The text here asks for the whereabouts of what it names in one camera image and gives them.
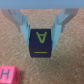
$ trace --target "speckled surface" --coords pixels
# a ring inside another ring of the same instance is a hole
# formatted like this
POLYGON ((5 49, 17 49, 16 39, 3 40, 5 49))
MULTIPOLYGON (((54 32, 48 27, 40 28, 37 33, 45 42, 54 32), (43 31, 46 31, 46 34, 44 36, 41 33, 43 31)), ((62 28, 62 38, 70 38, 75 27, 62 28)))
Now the speckled surface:
MULTIPOLYGON (((31 28, 51 28, 60 10, 22 10, 31 28)), ((19 84, 84 84, 84 10, 59 36, 51 58, 31 58, 17 27, 0 10, 0 65, 21 70, 19 84)))

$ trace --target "navy blue cube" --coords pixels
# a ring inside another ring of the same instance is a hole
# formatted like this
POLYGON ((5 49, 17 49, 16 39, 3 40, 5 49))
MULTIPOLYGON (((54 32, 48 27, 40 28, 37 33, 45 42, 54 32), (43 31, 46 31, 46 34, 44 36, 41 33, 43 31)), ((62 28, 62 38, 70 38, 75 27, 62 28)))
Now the navy blue cube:
POLYGON ((31 57, 51 57, 51 29, 31 29, 29 51, 31 57))

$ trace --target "yellow letter a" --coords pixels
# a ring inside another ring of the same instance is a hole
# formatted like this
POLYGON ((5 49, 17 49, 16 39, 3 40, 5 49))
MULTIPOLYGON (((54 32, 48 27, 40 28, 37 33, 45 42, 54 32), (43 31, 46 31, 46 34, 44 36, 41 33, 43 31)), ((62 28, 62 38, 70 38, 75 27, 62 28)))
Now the yellow letter a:
POLYGON ((46 35, 47 35, 47 32, 45 32, 45 34, 39 34, 38 32, 36 32, 36 34, 37 34, 37 36, 39 38, 40 43, 44 43, 46 35))

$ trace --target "pink cube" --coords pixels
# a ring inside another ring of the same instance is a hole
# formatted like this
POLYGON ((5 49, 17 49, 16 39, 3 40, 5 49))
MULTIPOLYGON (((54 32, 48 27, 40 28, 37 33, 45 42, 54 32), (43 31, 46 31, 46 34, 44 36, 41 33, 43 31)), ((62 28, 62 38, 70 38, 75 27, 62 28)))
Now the pink cube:
POLYGON ((16 66, 0 66, 0 84, 18 84, 20 71, 16 66))

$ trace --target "pink block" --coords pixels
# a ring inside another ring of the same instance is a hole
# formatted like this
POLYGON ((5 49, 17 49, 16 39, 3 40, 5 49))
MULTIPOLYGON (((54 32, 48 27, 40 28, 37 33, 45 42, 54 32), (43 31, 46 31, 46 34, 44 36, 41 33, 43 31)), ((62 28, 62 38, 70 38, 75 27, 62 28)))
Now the pink block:
POLYGON ((18 84, 20 71, 16 66, 0 66, 0 84, 18 84))

